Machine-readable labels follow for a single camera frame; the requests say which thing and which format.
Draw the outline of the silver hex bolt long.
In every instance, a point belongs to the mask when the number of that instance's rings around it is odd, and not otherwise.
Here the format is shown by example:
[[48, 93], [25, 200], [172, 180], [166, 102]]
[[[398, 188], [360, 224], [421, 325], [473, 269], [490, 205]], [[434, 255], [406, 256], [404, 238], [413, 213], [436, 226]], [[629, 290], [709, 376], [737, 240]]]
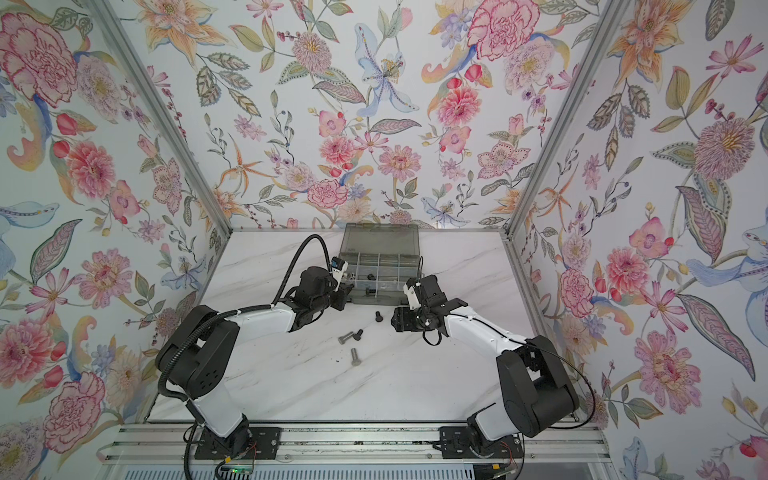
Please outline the silver hex bolt long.
[[351, 365], [353, 367], [359, 366], [361, 364], [361, 359], [358, 355], [357, 349], [352, 348], [351, 349]]

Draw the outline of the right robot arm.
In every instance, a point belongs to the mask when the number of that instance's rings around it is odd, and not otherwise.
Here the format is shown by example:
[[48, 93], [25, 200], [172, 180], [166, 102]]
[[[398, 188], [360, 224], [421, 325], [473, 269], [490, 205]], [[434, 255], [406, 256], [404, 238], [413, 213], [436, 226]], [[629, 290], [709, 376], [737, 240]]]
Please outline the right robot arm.
[[467, 302], [448, 298], [434, 275], [407, 280], [403, 292], [408, 304], [395, 309], [396, 331], [436, 331], [438, 342], [453, 339], [495, 362], [499, 399], [467, 419], [474, 441], [491, 443], [516, 434], [533, 438], [578, 410], [565, 362], [548, 338], [502, 329]]

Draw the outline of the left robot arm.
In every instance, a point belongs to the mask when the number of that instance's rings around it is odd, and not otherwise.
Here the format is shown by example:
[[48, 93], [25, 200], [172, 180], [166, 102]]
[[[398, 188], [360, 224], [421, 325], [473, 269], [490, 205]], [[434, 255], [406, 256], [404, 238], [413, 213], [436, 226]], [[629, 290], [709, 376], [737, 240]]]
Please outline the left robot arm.
[[220, 440], [240, 434], [248, 420], [223, 380], [233, 353], [255, 339], [296, 332], [328, 309], [342, 311], [353, 290], [342, 276], [336, 268], [310, 267], [298, 286], [271, 303], [223, 312], [193, 308], [157, 355], [159, 394], [182, 402]]

